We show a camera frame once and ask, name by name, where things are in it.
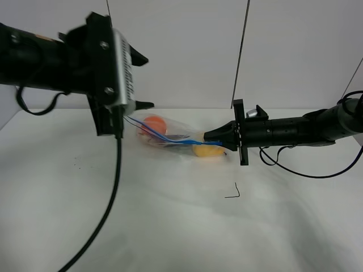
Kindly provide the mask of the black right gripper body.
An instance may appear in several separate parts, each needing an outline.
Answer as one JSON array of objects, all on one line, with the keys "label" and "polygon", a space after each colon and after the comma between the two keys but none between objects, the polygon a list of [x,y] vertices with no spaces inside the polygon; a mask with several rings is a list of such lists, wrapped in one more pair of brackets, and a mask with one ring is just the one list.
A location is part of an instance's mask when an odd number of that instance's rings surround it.
[{"label": "black right gripper body", "polygon": [[243,99],[233,101],[235,116],[235,136],[240,143],[238,149],[240,164],[249,165],[248,148],[271,146],[269,137],[272,135],[270,127],[271,121],[246,121]]}]

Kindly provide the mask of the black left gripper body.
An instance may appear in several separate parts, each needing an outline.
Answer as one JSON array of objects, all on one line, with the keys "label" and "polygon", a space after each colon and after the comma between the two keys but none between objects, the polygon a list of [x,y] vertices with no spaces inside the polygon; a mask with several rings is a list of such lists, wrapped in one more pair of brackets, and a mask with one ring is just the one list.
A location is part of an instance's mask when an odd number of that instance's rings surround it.
[{"label": "black left gripper body", "polygon": [[[70,70],[70,90],[87,96],[98,136],[114,135],[122,138],[124,109],[112,104],[116,95],[115,60],[112,38],[112,23],[109,16],[92,12],[86,23],[72,29],[59,38],[67,49],[67,64]],[[130,44],[133,67],[148,63],[148,58],[135,50]],[[136,100],[136,110],[150,109],[154,103]]]}]

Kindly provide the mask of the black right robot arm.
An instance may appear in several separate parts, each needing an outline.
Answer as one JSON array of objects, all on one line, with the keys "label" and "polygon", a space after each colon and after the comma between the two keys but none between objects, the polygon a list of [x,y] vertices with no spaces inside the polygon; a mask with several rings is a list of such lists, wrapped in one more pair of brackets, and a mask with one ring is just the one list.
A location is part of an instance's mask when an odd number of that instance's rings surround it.
[{"label": "black right robot arm", "polygon": [[301,117],[269,118],[259,105],[244,111],[242,99],[233,102],[235,118],[204,133],[204,141],[239,152],[241,165],[248,165],[248,149],[271,146],[328,146],[336,140],[362,133],[362,100],[343,98],[330,109]]}]

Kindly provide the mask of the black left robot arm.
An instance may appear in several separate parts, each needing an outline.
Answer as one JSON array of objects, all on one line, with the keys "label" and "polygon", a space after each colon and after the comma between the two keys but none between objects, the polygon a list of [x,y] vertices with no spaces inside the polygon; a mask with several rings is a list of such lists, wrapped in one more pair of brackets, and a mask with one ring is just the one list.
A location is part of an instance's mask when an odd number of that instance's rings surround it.
[{"label": "black left robot arm", "polygon": [[124,116],[154,106],[134,97],[132,68],[147,63],[109,16],[94,12],[58,39],[1,25],[1,83],[17,86],[18,105],[28,111],[27,87],[85,95],[98,135],[121,138]]}]

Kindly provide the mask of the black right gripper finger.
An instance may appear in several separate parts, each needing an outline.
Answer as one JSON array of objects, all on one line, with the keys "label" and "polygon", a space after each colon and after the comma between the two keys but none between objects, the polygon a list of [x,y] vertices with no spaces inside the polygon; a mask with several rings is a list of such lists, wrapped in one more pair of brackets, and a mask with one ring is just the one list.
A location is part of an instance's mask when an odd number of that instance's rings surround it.
[{"label": "black right gripper finger", "polygon": [[220,144],[223,148],[226,148],[230,151],[238,151],[238,149],[240,148],[239,141],[235,141],[235,140],[221,141]]},{"label": "black right gripper finger", "polygon": [[235,121],[204,133],[205,141],[234,141],[235,140]]}]

